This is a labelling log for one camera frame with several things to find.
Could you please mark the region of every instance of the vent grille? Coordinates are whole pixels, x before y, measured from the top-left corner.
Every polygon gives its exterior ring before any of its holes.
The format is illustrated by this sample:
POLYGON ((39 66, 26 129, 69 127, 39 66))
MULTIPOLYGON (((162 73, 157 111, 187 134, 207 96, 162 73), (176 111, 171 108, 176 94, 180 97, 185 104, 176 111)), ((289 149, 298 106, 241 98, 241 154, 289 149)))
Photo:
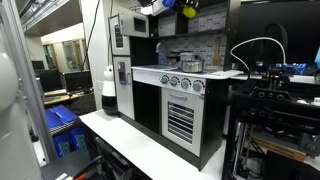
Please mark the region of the vent grille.
POLYGON ((121 34, 119 25, 114 26, 114 32, 116 35, 116 47, 117 48, 122 48, 123 47, 123 36, 121 34))
POLYGON ((192 144, 194 110, 168 102, 168 131, 192 144))

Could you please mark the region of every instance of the blue box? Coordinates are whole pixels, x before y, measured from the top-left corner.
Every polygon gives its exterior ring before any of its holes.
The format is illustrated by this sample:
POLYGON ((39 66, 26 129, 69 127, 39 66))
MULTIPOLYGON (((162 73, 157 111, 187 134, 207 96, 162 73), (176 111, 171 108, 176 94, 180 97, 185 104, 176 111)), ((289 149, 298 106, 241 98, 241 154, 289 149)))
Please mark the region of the blue box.
MULTIPOLYGON (((50 131, 54 131, 55 129, 59 129, 59 128, 64 127, 64 123, 50 109, 46 109, 45 112, 46 112, 48 126, 50 128, 50 131)), ((55 150, 56 150, 59 158, 65 156, 73 151, 74 148, 73 148, 72 140, 70 138, 69 133, 61 134, 61 135, 56 136, 52 139, 53 139, 55 150)))
MULTIPOLYGON (((59 118, 59 120, 63 125, 65 125, 65 127, 71 126, 75 121, 80 121, 80 118, 77 115, 75 115, 73 112, 62 105, 51 108, 50 111, 59 118)), ((88 146, 85 141, 85 139, 87 138, 85 129, 78 126, 69 130, 68 134, 70 136, 73 149, 84 151, 88 155, 88 158, 90 158, 88 146)))

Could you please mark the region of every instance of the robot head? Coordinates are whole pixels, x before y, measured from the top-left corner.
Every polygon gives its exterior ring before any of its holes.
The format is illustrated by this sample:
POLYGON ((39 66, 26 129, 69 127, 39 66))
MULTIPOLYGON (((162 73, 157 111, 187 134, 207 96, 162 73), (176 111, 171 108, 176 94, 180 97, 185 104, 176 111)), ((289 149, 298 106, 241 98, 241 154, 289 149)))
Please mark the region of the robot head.
POLYGON ((104 70, 104 79, 105 81, 114 81, 113 78, 113 66, 107 66, 107 68, 104 70))
POLYGON ((19 79, 15 65, 9 56, 0 51, 0 114, 14 101, 19 87, 19 79))

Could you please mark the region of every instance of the shelf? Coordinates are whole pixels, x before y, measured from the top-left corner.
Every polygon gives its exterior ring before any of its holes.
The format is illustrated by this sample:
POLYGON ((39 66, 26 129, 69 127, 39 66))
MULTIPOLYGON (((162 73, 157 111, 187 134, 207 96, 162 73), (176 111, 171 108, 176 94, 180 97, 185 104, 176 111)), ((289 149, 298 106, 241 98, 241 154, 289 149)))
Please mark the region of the shelf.
POLYGON ((225 33, 225 29, 216 29, 216 30, 209 30, 209 31, 176 34, 176 35, 171 35, 171 36, 152 37, 150 39, 170 39, 170 38, 180 38, 180 37, 214 35, 214 34, 221 34, 221 33, 225 33))

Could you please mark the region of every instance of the microwave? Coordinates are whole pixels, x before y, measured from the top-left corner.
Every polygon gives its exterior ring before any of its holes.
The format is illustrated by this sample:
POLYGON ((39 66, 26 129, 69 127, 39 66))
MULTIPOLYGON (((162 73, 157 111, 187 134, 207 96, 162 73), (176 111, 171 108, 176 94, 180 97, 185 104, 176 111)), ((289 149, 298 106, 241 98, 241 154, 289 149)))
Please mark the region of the microwave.
POLYGON ((119 24, 124 36, 149 37, 149 20, 143 14, 119 7, 119 24))

